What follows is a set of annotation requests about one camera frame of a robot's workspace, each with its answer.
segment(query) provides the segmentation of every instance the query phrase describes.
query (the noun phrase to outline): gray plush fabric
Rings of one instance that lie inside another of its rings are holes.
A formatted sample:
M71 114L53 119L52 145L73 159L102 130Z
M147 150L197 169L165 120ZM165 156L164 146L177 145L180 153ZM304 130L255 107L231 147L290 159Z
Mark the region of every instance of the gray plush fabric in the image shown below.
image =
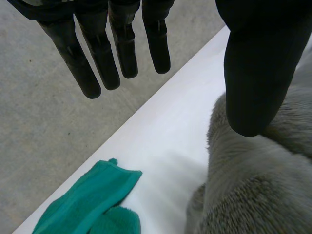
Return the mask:
M186 234L312 233L311 74L309 59L261 136L234 132L225 95L218 99L207 134L208 178L188 204Z

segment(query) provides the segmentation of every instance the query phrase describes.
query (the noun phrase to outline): teal fabric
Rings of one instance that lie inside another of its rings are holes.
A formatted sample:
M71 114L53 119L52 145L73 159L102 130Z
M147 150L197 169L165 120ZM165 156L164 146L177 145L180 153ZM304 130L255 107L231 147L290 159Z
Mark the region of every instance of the teal fabric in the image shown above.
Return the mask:
M86 234L98 218L105 218L103 214L127 196L141 175L141 171L118 167L116 159L97 162L66 194L51 203L33 234Z
M102 214L88 234L139 234L140 219L136 213L117 206Z

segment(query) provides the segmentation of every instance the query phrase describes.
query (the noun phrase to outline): white surface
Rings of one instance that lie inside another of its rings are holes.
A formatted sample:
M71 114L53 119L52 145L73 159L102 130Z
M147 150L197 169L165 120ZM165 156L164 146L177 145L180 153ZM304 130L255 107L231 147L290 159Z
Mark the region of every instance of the white surface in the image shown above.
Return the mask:
M205 180L206 132L215 100L225 91L223 28L108 141L73 173L15 232L30 234L49 204L98 160L142 170L122 206L137 212L142 234L182 234L186 206Z

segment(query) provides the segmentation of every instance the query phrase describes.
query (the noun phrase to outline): concrete floor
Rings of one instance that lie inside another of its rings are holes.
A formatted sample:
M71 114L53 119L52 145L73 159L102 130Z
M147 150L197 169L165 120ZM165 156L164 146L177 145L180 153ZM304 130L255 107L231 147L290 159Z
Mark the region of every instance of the concrete floor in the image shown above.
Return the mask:
M0 1L1 234L17 228L224 23L214 0L192 4L177 0L167 26L172 58L169 73L154 71L138 12L133 28L139 75L132 80L122 78L119 89L102 88L99 98L89 100L38 24L7 1ZM77 31L91 61L80 29ZM110 29L107 31L113 42Z

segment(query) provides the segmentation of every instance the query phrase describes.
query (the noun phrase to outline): faux fur blanket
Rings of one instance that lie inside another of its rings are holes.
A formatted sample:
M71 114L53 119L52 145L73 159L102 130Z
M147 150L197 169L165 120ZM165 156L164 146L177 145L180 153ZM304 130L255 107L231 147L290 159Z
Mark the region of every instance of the faux fur blanket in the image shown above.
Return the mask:
M225 95L218 99L208 178L188 204L186 234L312 233L312 56L307 61L262 135L234 132Z

